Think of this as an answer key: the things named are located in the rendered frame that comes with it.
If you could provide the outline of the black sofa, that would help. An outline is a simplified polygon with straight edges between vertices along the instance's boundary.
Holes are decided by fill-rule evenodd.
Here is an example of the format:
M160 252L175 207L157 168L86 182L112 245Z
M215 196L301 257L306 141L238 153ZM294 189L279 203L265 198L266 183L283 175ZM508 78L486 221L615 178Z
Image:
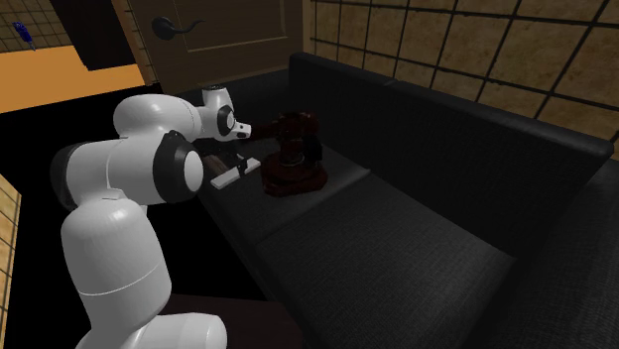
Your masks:
M201 194L306 349L619 349L610 142L305 53L227 87L320 123L322 190Z

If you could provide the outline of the dark wall cabinet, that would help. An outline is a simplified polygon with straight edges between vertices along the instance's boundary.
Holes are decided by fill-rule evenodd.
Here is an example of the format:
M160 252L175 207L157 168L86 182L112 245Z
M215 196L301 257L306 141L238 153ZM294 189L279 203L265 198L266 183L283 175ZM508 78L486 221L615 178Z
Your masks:
M50 2L89 71L135 63L111 0Z

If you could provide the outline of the small blue object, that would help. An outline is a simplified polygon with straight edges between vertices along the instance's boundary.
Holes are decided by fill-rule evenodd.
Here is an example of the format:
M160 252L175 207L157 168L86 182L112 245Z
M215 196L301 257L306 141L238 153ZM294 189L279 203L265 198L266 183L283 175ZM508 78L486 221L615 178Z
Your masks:
M27 29L27 27L19 21L12 22L13 28L16 30L20 38L29 46L32 51L36 51L36 47L33 43L33 39Z

